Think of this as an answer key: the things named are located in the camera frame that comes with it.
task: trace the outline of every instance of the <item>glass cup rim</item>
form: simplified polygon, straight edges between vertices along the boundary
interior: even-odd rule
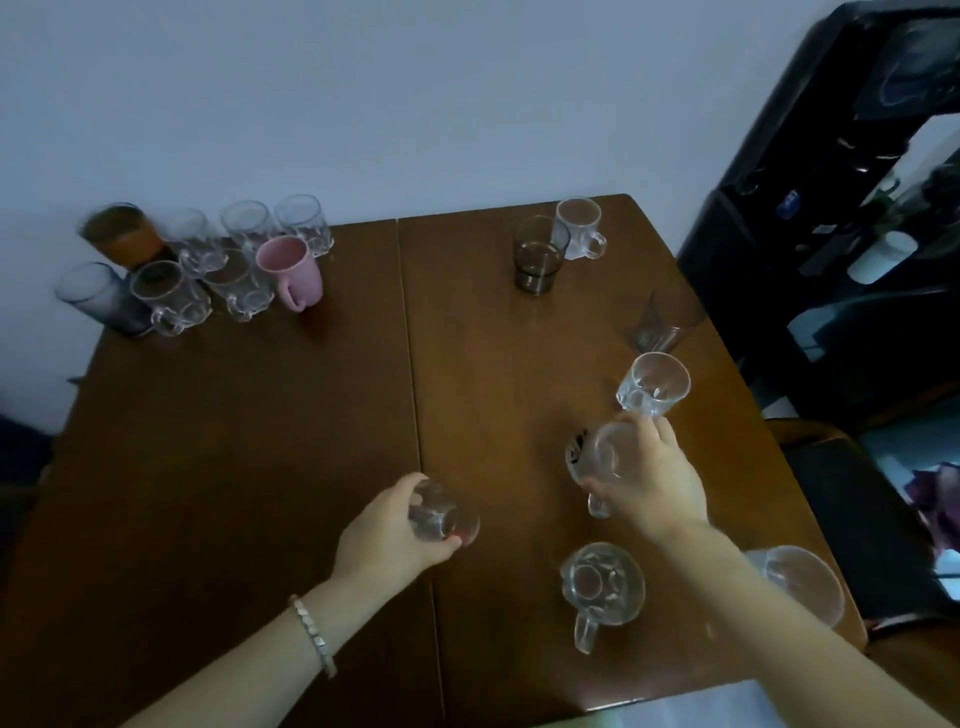
[[[303,218],[302,220],[285,220],[285,219],[282,219],[282,216],[280,215],[280,208],[281,208],[284,204],[293,203],[294,201],[298,201],[298,200],[305,200],[305,201],[308,200],[308,201],[310,201],[311,203],[313,203],[313,205],[316,206],[316,210],[314,211],[314,213],[311,214],[311,215],[308,215],[307,217]],[[280,200],[278,203],[276,203],[276,205],[274,205],[274,216],[276,217],[276,221],[279,222],[280,225],[288,225],[288,226],[290,226],[290,227],[296,227],[297,225],[303,225],[304,223],[310,222],[311,220],[313,220],[313,219],[314,219],[315,217],[317,217],[318,215],[323,215],[323,214],[324,214],[324,208],[323,208],[323,206],[321,206],[320,200],[318,200],[318,199],[317,199],[316,197],[314,197],[313,195],[309,195],[309,194],[307,194],[307,193],[305,193],[305,192],[301,192],[300,194],[297,194],[297,195],[290,195],[290,196],[288,196],[288,197],[284,197],[282,200]]]
[[[637,606],[636,606],[636,614],[634,614],[631,618],[627,619],[626,621],[622,621],[622,622],[616,622],[616,623],[614,623],[614,622],[598,622],[598,623],[599,623],[599,624],[606,625],[606,626],[609,626],[609,627],[617,627],[617,626],[621,626],[621,625],[623,625],[623,624],[626,624],[627,622],[633,621],[634,619],[636,619],[636,616],[639,615],[639,613],[643,611],[643,606],[644,606],[644,604],[646,604],[646,602],[647,602],[647,575],[643,572],[643,568],[640,566],[640,564],[638,564],[638,563],[636,562],[636,559],[634,558],[634,555],[633,555],[630,551],[628,551],[626,548],[624,548],[623,546],[618,546],[617,544],[611,544],[609,541],[592,541],[592,542],[590,542],[589,544],[587,544],[586,546],[581,546],[581,547],[578,548],[576,551],[574,551],[574,552],[566,559],[566,561],[564,561],[564,580],[566,580],[566,578],[567,578],[567,574],[565,573],[565,570],[566,570],[566,569],[571,569],[571,573],[572,573],[572,569],[573,569],[573,567],[575,566],[575,564],[576,564],[577,560],[579,559],[580,555],[581,555],[584,551],[586,551],[588,548],[591,548],[592,546],[607,546],[607,547],[611,548],[614,552],[617,552],[617,553],[619,553],[619,554],[621,554],[621,555],[626,556],[626,557],[631,561],[631,563],[633,563],[634,567],[636,568],[636,572],[637,572],[637,573],[639,574],[639,576],[640,576],[640,587],[639,587],[640,599],[639,599],[639,603],[638,603]]]
[[[661,399],[659,399],[659,398],[657,398],[657,397],[654,397],[653,395],[647,395],[651,400],[653,400],[653,401],[659,401],[659,402],[678,401],[678,400],[682,400],[684,397],[686,397],[688,394],[690,394],[690,386],[691,386],[690,371],[686,368],[686,366],[684,365],[684,363],[683,363],[680,359],[678,359],[678,358],[677,358],[676,356],[674,356],[673,354],[670,354],[670,353],[667,353],[667,352],[647,352],[647,353],[642,353],[640,356],[638,356],[636,359],[634,359],[634,363],[630,365],[630,379],[633,380],[634,384],[637,384],[637,385],[639,384],[639,382],[637,381],[637,377],[636,377],[636,374],[635,374],[635,372],[634,372],[634,369],[636,368],[636,365],[637,365],[637,363],[640,361],[640,359],[642,359],[644,356],[652,356],[652,357],[654,357],[654,358],[666,357],[667,359],[672,359],[673,361],[675,361],[677,364],[680,365],[680,368],[681,368],[682,370],[684,370],[684,374],[686,375],[686,387],[684,388],[684,393],[683,393],[683,394],[678,395],[677,397],[667,398],[666,400],[661,400]]]
[[[64,294],[63,286],[66,284],[67,279],[72,274],[79,273],[83,269],[96,270],[102,273],[106,273],[107,277],[104,279],[103,284],[96,291],[91,293],[89,296],[81,296],[78,298],[76,296],[67,296],[66,294]],[[57,282],[54,284],[54,296],[56,296],[58,299],[60,299],[64,303],[83,303],[84,301],[89,301],[90,299],[96,298],[101,293],[103,293],[104,289],[107,288],[107,286],[109,285],[110,281],[113,279],[114,276],[119,278],[119,276],[117,276],[116,271],[110,268],[110,266],[108,266],[106,263],[103,263],[99,260],[89,260],[86,263],[80,263],[78,265],[73,266],[69,270],[64,271],[62,275],[60,275],[60,278],[57,279]]]
[[[253,225],[247,225],[246,227],[239,228],[235,225],[230,225],[227,222],[227,218],[232,212],[235,212],[240,208],[240,206],[254,206],[262,213],[260,219]],[[233,232],[249,232],[256,230],[265,222],[270,219],[270,208],[261,203],[259,200],[237,200],[235,203],[230,203],[220,211],[220,222],[228,231]]]
[[[189,219],[193,225],[189,226],[190,229],[196,228],[196,234],[198,237],[203,239],[208,238],[209,230],[207,229],[208,221],[206,215],[202,210],[196,209],[195,207],[181,207],[174,210],[168,215],[168,220],[164,220],[162,216],[159,216],[154,223],[156,228],[156,233],[160,236],[164,242],[167,243],[180,243],[186,239],[193,237],[193,234],[187,234],[184,236],[174,235],[172,228],[175,227],[171,222],[176,219]]]
[[[678,307],[673,305],[680,300],[684,306],[683,313],[689,314],[689,317],[678,317]],[[688,330],[698,327],[707,319],[707,310],[704,308],[700,298],[693,291],[685,289],[682,285],[668,285],[662,288],[656,288],[650,294],[647,306],[651,308],[654,315],[665,324],[670,330]]]
[[[561,212],[561,207],[566,205],[566,203],[587,203],[594,212],[596,212],[596,217],[588,223],[571,223],[567,218],[564,217],[564,214]],[[603,216],[603,210],[599,205],[596,204],[589,197],[567,197],[564,200],[560,200],[557,203],[557,217],[564,222],[565,225],[572,226],[574,228],[589,228],[593,225],[596,225],[600,222],[600,218]]]
[[[113,209],[114,207],[123,207],[124,209],[135,210],[136,212],[140,213],[141,217],[146,217],[146,213],[144,213],[139,206],[134,205],[133,203],[107,203],[106,205],[100,205],[99,207],[95,207],[94,209],[90,210],[87,215],[84,216],[83,220],[77,223],[77,235],[87,242],[90,242],[86,235],[84,235],[87,225],[89,225],[90,221],[93,220],[93,218],[95,218],[97,215],[106,212],[109,209]]]
[[[565,246],[558,246],[553,242],[553,231],[556,229],[556,224],[558,222],[560,223],[561,227],[564,229],[564,232],[566,233],[566,245],[570,244],[570,238],[571,238],[570,228],[567,226],[565,220],[561,220],[559,217],[551,216],[551,215],[530,215],[520,220],[516,224],[516,227],[514,227],[514,245],[517,246],[520,244],[520,242],[526,242],[526,241],[520,240],[520,233],[524,231],[524,229],[527,226],[532,227],[533,225],[538,224],[540,222],[543,222],[544,224],[549,223],[550,239],[546,242],[550,243],[550,245],[553,245],[553,247],[557,248],[558,251],[562,250],[565,247]]]
[[[815,554],[813,551],[808,548],[803,548],[802,546],[795,546],[793,544],[782,544],[780,546],[771,546],[770,548],[758,549],[763,551],[763,578],[767,578],[767,570],[770,568],[770,562],[776,558],[777,554],[782,553],[792,553],[792,554],[802,554],[804,558],[811,559],[814,563],[819,564],[823,568],[823,571],[829,574],[829,582],[833,585],[835,592],[839,595],[839,608],[836,610],[839,614],[834,617],[833,624],[830,626],[832,629],[836,626],[836,623],[844,616],[844,613],[847,611],[847,597],[843,591],[843,584],[840,583],[839,577],[830,568],[824,559]]]
[[[176,282],[173,283],[167,290],[163,293],[158,293],[155,296],[146,296],[142,293],[136,292],[136,285],[143,278],[144,271],[148,270],[160,270],[160,269],[171,269],[172,272],[177,274]],[[141,301],[157,301],[162,299],[164,296],[170,294],[172,291],[177,290],[181,283],[186,279],[186,275],[183,272],[183,266],[173,260],[155,260],[153,263],[147,263],[143,268],[138,270],[133,274],[133,277],[130,279],[130,292],[133,293]]]

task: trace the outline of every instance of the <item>bracelet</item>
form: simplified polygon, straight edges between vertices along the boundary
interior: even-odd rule
[[[314,649],[317,650],[317,655],[320,657],[320,669],[326,673],[326,678],[329,680],[337,674],[337,666],[333,664],[333,658],[326,654],[326,642],[324,642],[324,638],[320,636],[320,632],[317,631],[316,622],[310,617],[310,613],[306,611],[306,607],[303,606],[303,602],[300,601],[299,596],[290,596],[290,606],[293,607],[297,613],[303,629],[306,630],[307,636],[313,643]]]

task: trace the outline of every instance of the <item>mug handle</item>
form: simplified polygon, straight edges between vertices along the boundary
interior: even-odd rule
[[[306,301],[299,303],[294,301],[293,295],[290,293],[290,283],[286,280],[281,280],[277,283],[276,294],[280,296],[280,302],[294,313],[300,313],[306,308]]]
[[[227,311],[229,311],[230,316],[239,321],[241,324],[246,324],[251,318],[253,318],[253,314],[251,314],[249,311],[240,310],[240,306],[237,305],[236,296],[229,296],[227,298]]]
[[[577,623],[573,625],[573,643],[585,655],[593,651],[597,641],[597,623],[583,614],[577,613]]]
[[[180,261],[180,267],[190,278],[199,279],[204,276],[204,274],[200,272],[200,265],[198,264],[197,258],[194,257],[189,249],[181,250],[177,254],[177,259]]]
[[[179,336],[183,333],[183,324],[173,324],[165,318],[167,313],[173,313],[169,308],[155,308],[150,314],[150,323],[154,331],[163,336]]]
[[[596,249],[594,250],[590,245],[590,241],[587,242],[587,257],[590,260],[596,260],[603,253],[607,251],[607,238],[601,235],[599,232],[595,232],[590,236],[591,240],[596,241]]]

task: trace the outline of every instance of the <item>drinking glass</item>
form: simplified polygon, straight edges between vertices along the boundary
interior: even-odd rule
[[[564,598],[577,610],[573,643],[585,655],[593,650],[600,624],[626,624],[639,614],[646,597],[643,571],[613,544],[584,546],[564,562],[560,576]]]
[[[204,280],[227,302],[230,316],[247,322],[267,309],[274,299],[274,292],[253,275],[251,263],[242,251],[225,251],[224,259],[223,267],[207,273]]]
[[[436,480],[422,480],[414,488],[407,518],[421,541],[443,541],[459,536],[469,546],[480,532],[480,517]]]
[[[180,265],[195,278],[224,267],[226,258],[220,240],[198,209],[166,215],[157,227],[160,237],[177,253]]]
[[[680,360],[668,353],[649,352],[636,358],[616,390],[616,400],[624,409],[657,417],[689,392],[690,373]]]
[[[688,288],[660,288],[653,292],[636,328],[634,349],[639,353],[671,352],[705,318],[700,300]]]
[[[127,284],[106,263],[71,268],[57,281],[54,294],[124,336],[141,336],[153,326],[150,307],[132,296]]]
[[[536,215],[521,222],[514,234],[514,284],[534,296],[553,288],[564,262],[570,233],[552,217]]]
[[[227,205],[220,213],[220,222],[233,242],[250,257],[277,232],[270,210],[256,200]]]
[[[832,629],[843,617],[843,587],[833,569],[816,554],[799,546],[777,546],[744,555],[763,578],[803,604],[827,627]]]
[[[130,203],[94,210],[77,233],[104,257],[128,270],[163,256],[166,248],[150,218]]]
[[[158,333],[177,336],[202,324],[213,310],[200,284],[172,260],[149,263],[134,275],[131,292],[153,312],[150,321]]]
[[[293,195],[280,200],[274,207],[274,216],[284,232],[296,235],[307,244],[314,257],[326,255],[333,247],[333,235],[324,210],[313,195]]]
[[[600,257],[607,250],[607,238],[597,232],[600,206],[589,197],[571,197],[557,205],[557,230],[565,227],[570,233],[566,259]]]
[[[566,446],[566,467],[577,485],[588,478],[604,483],[633,483],[639,480],[639,446],[633,422],[613,420],[593,432],[582,430]],[[587,509],[595,519],[608,519],[610,504],[590,494]]]

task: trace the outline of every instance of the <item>glass mug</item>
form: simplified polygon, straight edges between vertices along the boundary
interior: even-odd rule
[[[133,275],[130,290],[152,309],[151,324],[164,336],[177,336],[202,324],[213,310],[200,284],[172,260],[143,266]]]
[[[313,195],[292,195],[274,207],[274,217],[284,232],[295,235],[320,257],[333,247],[333,234],[324,217],[320,200]]]
[[[593,432],[583,430],[566,446],[566,468],[577,485],[588,477],[604,483],[631,483],[639,480],[639,444],[636,424],[612,420]],[[610,504],[590,494],[587,509],[595,519],[608,519]]]
[[[469,546],[480,532],[480,517],[436,480],[427,478],[414,488],[407,519],[421,541],[444,541],[459,536]]]
[[[593,651],[601,624],[626,624],[640,613],[646,598],[643,571],[619,546],[584,546],[560,568],[564,598],[577,610],[573,643],[585,655]]]
[[[260,246],[276,236],[270,210],[257,200],[242,200],[224,207],[220,213],[227,234],[247,255],[253,257]]]
[[[224,267],[224,249],[213,234],[206,215],[198,209],[183,209],[158,221],[160,237],[195,278]]]
[[[242,251],[225,251],[224,258],[223,267],[207,273],[204,281],[227,302],[230,316],[246,323],[267,310],[274,292],[253,274],[253,267]]]
[[[668,353],[648,352],[634,360],[616,390],[616,400],[624,409],[657,417],[689,393],[690,372],[680,359]]]
[[[106,263],[84,263],[64,273],[54,294],[124,336],[142,336],[153,324],[151,310],[130,294],[127,283]]]
[[[571,197],[557,205],[555,230],[566,228],[570,244],[564,257],[573,260],[588,257],[595,260],[607,250],[607,238],[597,232],[600,226],[600,206],[589,197]]]
[[[847,599],[827,562],[799,546],[745,551],[763,578],[787,592],[814,617],[832,629],[843,617]]]

